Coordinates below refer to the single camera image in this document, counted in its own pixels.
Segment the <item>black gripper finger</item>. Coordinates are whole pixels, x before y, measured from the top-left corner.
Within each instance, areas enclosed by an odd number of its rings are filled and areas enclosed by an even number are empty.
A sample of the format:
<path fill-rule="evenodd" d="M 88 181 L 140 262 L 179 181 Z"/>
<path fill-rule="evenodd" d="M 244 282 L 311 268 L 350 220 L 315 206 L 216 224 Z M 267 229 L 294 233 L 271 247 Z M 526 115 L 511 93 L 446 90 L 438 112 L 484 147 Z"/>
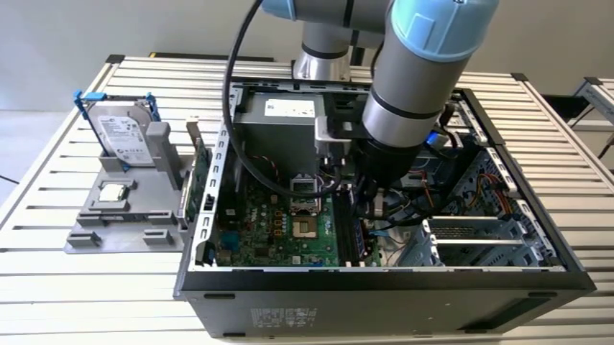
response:
<path fill-rule="evenodd" d="M 384 219 L 387 211 L 387 191 L 374 181 L 356 184 L 354 196 L 354 216 L 364 219 Z"/>

